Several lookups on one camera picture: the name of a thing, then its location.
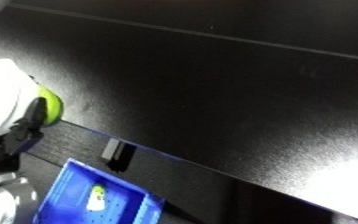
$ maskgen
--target blue plastic tray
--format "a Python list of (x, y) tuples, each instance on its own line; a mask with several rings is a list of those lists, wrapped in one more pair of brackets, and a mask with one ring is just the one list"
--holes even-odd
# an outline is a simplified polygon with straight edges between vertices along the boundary
[(69, 159), (34, 218), (36, 224), (155, 224), (164, 199)]

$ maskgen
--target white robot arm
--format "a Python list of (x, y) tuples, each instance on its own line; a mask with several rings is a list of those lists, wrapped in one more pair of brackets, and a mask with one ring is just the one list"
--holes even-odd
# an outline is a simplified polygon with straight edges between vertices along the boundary
[(32, 223), (37, 194), (19, 177), (20, 153), (36, 144), (40, 128), (56, 123), (63, 103), (9, 59), (0, 60), (0, 224)]

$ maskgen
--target black table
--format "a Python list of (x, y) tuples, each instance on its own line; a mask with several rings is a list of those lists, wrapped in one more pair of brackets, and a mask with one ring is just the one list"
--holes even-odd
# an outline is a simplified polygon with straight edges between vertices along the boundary
[(48, 2), (0, 14), (0, 58), (66, 121), (358, 217), (358, 1)]

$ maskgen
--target yellow-green gripper part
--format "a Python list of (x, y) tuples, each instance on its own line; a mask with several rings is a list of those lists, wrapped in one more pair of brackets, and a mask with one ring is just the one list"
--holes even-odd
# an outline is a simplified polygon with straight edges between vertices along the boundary
[(49, 89), (39, 85), (38, 95), (46, 99), (46, 118), (44, 125), (49, 126), (58, 122), (63, 114), (63, 102)]

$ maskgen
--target black tabletop surface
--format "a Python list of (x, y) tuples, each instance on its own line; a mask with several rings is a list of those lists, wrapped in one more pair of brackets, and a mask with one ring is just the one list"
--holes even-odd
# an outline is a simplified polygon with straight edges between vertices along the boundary
[(357, 52), (23, 8), (0, 14), (0, 58), (65, 120), (358, 217)]

